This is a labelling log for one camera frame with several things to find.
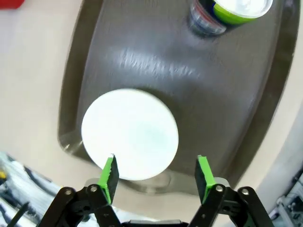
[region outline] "bolt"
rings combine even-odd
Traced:
[[[248,190],[247,189],[242,189],[242,193],[244,194],[244,195],[248,195],[249,194],[249,192],[248,192]]]
[[[67,190],[65,191],[65,194],[66,194],[66,195],[70,195],[71,192],[72,192],[71,189],[67,189]]]
[[[96,186],[92,186],[92,187],[90,188],[90,190],[91,190],[92,192],[95,192],[95,191],[97,190],[97,187],[96,187]]]
[[[218,192],[223,192],[223,187],[221,187],[221,186],[216,186],[216,190],[218,191]]]

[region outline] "can lid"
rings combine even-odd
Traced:
[[[273,0],[214,0],[226,11],[245,18],[258,18],[266,14]]]

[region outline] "can label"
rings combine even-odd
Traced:
[[[194,0],[191,5],[190,26],[204,35],[220,35],[227,29],[199,0]]]

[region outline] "white bowl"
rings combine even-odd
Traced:
[[[84,115],[81,134],[91,159],[103,168],[117,159],[120,178],[145,180],[165,170],[178,148],[178,128],[169,108],[136,89],[110,91]]]

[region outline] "green stripe on can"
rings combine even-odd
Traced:
[[[227,10],[225,10],[224,8],[222,8],[218,3],[214,5],[213,9],[214,9],[214,14],[218,17],[218,19],[229,25],[241,25],[255,19],[255,18],[240,17],[235,14],[232,14]]]

